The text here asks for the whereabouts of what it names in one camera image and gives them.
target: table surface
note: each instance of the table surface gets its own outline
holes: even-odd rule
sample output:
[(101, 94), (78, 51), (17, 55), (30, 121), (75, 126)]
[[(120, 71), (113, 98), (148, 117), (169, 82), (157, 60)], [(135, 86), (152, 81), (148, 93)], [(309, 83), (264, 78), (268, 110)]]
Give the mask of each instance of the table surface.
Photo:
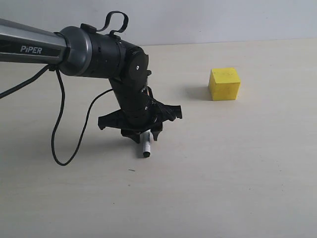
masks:
[[(317, 39), (144, 49), (155, 97), (183, 110), (147, 159), (119, 130), (99, 130), (98, 116), (118, 109), (113, 93), (96, 102), (67, 167), (50, 151), (55, 73), (1, 100), (1, 237), (317, 237)], [(0, 91), (40, 67), (1, 62)], [(212, 67), (236, 68), (236, 101), (211, 101)], [(88, 105), (110, 85), (63, 79), (56, 149), (66, 160)]]

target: marker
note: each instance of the marker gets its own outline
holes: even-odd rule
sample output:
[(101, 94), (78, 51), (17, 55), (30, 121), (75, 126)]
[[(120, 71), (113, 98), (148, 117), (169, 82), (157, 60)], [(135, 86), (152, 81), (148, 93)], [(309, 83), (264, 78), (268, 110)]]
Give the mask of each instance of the marker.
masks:
[(144, 131), (143, 134), (143, 156), (147, 158), (151, 154), (151, 130)]

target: black cable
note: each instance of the black cable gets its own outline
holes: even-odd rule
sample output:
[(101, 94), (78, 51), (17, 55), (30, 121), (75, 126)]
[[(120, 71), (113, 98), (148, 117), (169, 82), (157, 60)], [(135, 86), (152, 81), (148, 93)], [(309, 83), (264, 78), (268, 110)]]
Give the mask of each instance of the black cable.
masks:
[(26, 85), (29, 85), (30, 83), (33, 83), (35, 80), (37, 80), (43, 73), (45, 73), (48, 69), (49, 69), (49, 65), (46, 65), (45, 67), (43, 67), (39, 72), (37, 72), (32, 78), (14, 86), (13, 88), (10, 88), (2, 93), (0, 93), (0, 99), (4, 98), (8, 95), (10, 95), (11, 93), (14, 93), (15, 91), (25, 87)]
[(108, 93), (108, 92), (111, 92), (112, 89), (108, 89), (107, 91), (105, 91), (105, 92), (99, 94), (99, 95), (98, 95), (97, 97), (95, 97), (94, 100), (91, 102), (91, 104), (90, 104), (90, 106), (89, 106), (89, 108), (88, 108), (88, 111), (87, 111), (85, 124), (84, 124), (83, 130), (82, 130), (82, 132), (81, 132), (81, 134), (80, 134), (79, 141), (78, 141), (77, 147), (76, 147), (76, 149), (75, 149), (75, 152), (73, 153), (73, 155), (70, 157), (70, 159), (69, 159), (68, 161), (66, 161), (65, 163), (62, 163), (62, 162), (60, 162), (60, 161), (57, 159), (57, 156), (56, 156), (56, 153), (55, 153), (54, 141), (55, 141), (55, 134), (56, 134), (56, 131), (57, 131), (57, 128), (58, 128), (60, 119), (61, 119), (61, 117), (63, 116), (64, 105), (65, 105), (65, 88), (64, 88), (63, 81), (62, 81), (62, 79), (61, 79), (61, 76), (60, 76), (60, 73), (59, 73), (58, 68), (56, 68), (56, 74), (57, 74), (57, 78), (58, 78), (59, 85), (60, 85), (60, 90), (61, 90), (61, 103), (60, 103), (60, 110), (59, 110), (58, 118), (57, 118), (56, 124), (55, 124), (54, 129), (53, 129), (53, 132), (52, 132), (52, 137), (51, 137), (51, 149), (52, 149), (52, 154), (53, 154), (53, 157), (54, 157), (55, 162), (58, 163), (58, 164), (61, 165), (61, 166), (66, 166), (66, 165), (68, 165), (68, 164), (74, 159), (75, 155), (77, 154), (77, 152), (78, 152), (78, 150), (79, 150), (79, 147), (80, 147), (81, 141), (82, 141), (82, 139), (83, 139), (83, 136), (84, 136), (84, 132), (85, 132), (87, 123), (88, 123), (88, 118), (89, 118), (90, 110), (91, 110), (93, 104), (95, 103), (95, 101), (96, 101), (98, 98), (100, 98), (101, 96), (103, 96), (104, 94), (106, 94), (106, 93)]

